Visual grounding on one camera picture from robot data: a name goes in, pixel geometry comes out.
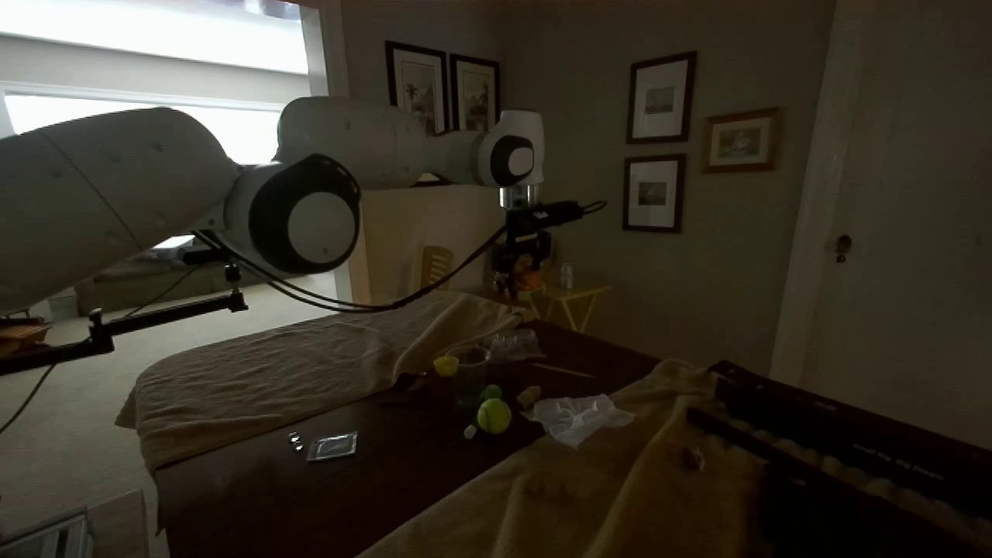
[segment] door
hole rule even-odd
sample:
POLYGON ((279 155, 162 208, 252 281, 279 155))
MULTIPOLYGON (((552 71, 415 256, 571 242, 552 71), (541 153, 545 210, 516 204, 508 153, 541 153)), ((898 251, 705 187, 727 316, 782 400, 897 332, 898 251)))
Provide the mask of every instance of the door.
POLYGON ((992 446, 992 3, 840 0, 826 93, 774 374, 992 446))

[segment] framed picture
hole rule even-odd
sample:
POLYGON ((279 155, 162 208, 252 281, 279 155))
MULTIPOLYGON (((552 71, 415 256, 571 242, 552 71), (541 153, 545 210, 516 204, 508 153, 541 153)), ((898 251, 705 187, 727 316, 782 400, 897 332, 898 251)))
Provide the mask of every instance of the framed picture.
POLYGON ((681 155, 630 158, 624 183, 624 228, 679 231, 681 172, 681 155))
POLYGON ((499 118, 499 66, 453 56, 457 130, 490 130, 499 118))
POLYGON ((384 43, 391 101, 419 116, 429 133, 447 130, 447 63, 440 51, 384 43))
POLYGON ((630 71, 630 144, 688 138, 694 54, 647 58, 630 71))
POLYGON ((774 167, 779 110, 720 116, 706 125, 706 172, 764 172, 774 167))

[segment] door frame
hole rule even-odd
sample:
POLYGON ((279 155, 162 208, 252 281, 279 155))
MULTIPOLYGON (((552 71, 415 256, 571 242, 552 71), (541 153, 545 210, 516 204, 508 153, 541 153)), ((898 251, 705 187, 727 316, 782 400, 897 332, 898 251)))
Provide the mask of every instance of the door frame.
POLYGON ((805 381, 805 363, 832 262, 832 236, 844 192, 848 153, 865 85, 874 15, 885 0, 837 0, 812 125, 812 144, 797 210, 797 231, 784 275, 782 313, 771 347, 771 379, 805 381))

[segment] yellow ball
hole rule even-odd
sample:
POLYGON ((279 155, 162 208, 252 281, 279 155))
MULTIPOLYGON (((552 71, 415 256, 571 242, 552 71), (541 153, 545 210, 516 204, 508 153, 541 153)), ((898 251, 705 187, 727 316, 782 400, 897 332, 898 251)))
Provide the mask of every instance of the yellow ball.
POLYGON ((508 410, 505 400, 499 397, 490 397, 479 405, 475 412, 475 426, 484 430, 484 433, 504 433, 508 430, 508 426, 516 423, 516 412, 508 410))
POLYGON ((440 379, 453 379, 453 374, 458 374, 458 356, 457 352, 440 352, 438 360, 433 360, 433 373, 440 374, 440 379))

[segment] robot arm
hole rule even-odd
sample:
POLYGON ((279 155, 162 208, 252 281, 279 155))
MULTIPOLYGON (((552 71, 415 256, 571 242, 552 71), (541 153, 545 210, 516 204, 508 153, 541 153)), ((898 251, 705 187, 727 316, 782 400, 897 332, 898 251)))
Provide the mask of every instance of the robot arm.
POLYGON ((361 189, 541 180, 538 116, 490 133, 429 135, 389 106, 298 99, 279 163, 238 167, 190 116, 121 113, 0 138, 0 311, 24 311, 156 242, 214 228, 273 272, 337 266, 361 228, 361 189))

